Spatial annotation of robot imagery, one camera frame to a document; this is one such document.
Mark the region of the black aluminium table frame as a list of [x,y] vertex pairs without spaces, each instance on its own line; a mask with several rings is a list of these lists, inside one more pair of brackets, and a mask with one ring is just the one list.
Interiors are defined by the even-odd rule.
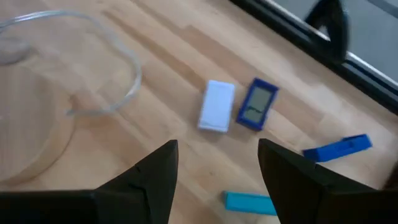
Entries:
[[305,19],[295,19],[268,0],[229,1],[398,116],[398,84],[383,78],[375,68],[350,55],[349,50],[343,63],[334,63],[314,47],[311,34],[329,40],[324,27],[315,30]]

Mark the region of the white shade wooden base lamp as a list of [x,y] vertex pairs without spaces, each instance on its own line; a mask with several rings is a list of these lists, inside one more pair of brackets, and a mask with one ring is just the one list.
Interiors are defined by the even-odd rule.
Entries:
[[141,80],[135,51],[94,17],[49,10],[0,19],[0,186],[48,169],[78,119],[117,112]]

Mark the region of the blue-framed digital display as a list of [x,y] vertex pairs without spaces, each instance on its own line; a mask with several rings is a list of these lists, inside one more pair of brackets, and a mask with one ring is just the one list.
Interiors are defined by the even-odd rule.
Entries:
[[279,87],[255,78],[238,111],[236,122],[251,130],[262,131],[278,91]]

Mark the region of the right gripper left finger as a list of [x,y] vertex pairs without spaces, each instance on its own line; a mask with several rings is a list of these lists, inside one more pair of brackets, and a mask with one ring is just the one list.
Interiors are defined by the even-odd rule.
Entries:
[[178,174],[178,141],[95,190],[99,224],[168,224]]

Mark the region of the blue USB stick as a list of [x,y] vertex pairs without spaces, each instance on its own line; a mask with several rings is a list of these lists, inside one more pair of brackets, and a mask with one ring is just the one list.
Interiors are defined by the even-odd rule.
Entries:
[[303,156],[314,162],[327,162],[333,159],[354,154],[372,147],[367,134],[342,138],[340,141],[322,147],[303,150]]

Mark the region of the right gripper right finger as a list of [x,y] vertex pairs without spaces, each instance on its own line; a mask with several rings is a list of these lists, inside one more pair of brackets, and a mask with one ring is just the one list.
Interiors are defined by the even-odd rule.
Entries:
[[262,178],[281,224],[356,224],[366,219],[358,198],[375,189],[260,139]]

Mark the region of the teal stick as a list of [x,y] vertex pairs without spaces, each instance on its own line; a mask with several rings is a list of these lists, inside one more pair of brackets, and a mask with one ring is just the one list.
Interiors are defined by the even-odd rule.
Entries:
[[225,209],[235,212],[277,216],[270,197],[242,192],[224,192]]

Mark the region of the white rectangular box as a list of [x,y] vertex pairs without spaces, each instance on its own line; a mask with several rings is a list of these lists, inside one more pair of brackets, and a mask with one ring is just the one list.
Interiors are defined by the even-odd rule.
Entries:
[[235,87],[231,83],[209,80],[203,97],[198,128],[226,133],[229,128]]

